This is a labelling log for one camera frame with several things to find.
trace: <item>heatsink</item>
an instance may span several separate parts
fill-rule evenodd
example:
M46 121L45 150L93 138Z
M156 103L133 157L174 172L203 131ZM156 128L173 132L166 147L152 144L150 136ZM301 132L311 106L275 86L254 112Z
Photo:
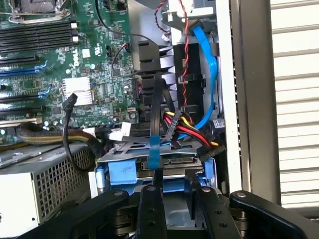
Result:
M88 77L66 78L62 80L63 95L66 100L72 93L78 99L75 106L85 106L93 104L91 83Z

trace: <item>black ram slot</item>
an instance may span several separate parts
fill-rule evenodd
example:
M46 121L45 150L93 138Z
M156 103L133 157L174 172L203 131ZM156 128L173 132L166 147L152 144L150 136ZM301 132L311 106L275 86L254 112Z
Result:
M31 101L31 100L38 100L39 96L37 95L25 95L25 96L9 96L0 98L0 103L11 103L11 102L18 102L18 101Z
M32 31L25 31L19 33L6 33L0 35L0 40L10 39L10 38L24 38L24 37L38 37L44 35L54 35L59 33L68 34L72 31L70 27L63 27L63 28L54 28L54 29L43 29L43 30L32 30Z
M72 46L74 42L72 40L64 41L64 42L49 42L46 44L41 45L28 45L27 47L7 47L5 49L0 48L0 53L11 53L11 52L23 52L23 51L33 51L33 50L43 50L43 49L50 49L50 48L58 48L58 47L65 47L65 46Z
M31 26L24 26L24 27L0 29L0 34L12 33L12 32L25 32L25 31L49 29L49 28L60 28L64 26L71 26L71 22L65 21L65 22L56 22L56 23L41 24L41 25L31 25Z
M0 115L20 115L26 113L37 113L45 110L45 106L39 107L26 107L26 108L15 108L8 110L0 110Z
M22 45L38 45L41 43L49 43L49 42L56 42L56 41L65 41L65 40L72 40L72 36L70 35L56 35L50 37L43 37L43 38L35 38L35 39L28 39L20 40L19 42L9 42L9 41L0 41L0 49L6 46L22 46Z
M2 58L2 59L0 59L0 66L1 65L19 64L19 63L38 62L38 61L40 61L40 58L36 55Z

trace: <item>power supply vent grille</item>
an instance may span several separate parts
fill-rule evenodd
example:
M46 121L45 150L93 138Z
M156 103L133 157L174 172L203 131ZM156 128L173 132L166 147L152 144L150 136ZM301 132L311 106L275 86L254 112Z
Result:
M73 158L83 168L88 166L94 155L89 148L85 148L75 153ZM46 220L86 178L87 175L74 170L67 159L36 175L39 221Z

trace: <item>yellow wire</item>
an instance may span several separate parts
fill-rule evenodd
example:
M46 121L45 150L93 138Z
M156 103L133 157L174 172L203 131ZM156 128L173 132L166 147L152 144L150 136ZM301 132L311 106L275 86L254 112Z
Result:
M169 112L169 111L166 111L165 114L167 114L167 115L169 115L169 116L175 116L175 113ZM195 129L193 126L190 125L190 123L187 121L187 119L186 119L184 116L180 117L180 119L181 119L188 127L190 127L190 128L192 128L192 129L198 131L197 129ZM212 142L210 142L210 143L211 143L212 145L214 145L214 146L219 146L219 144L216 143L216 142L214 142L214 141L212 141Z

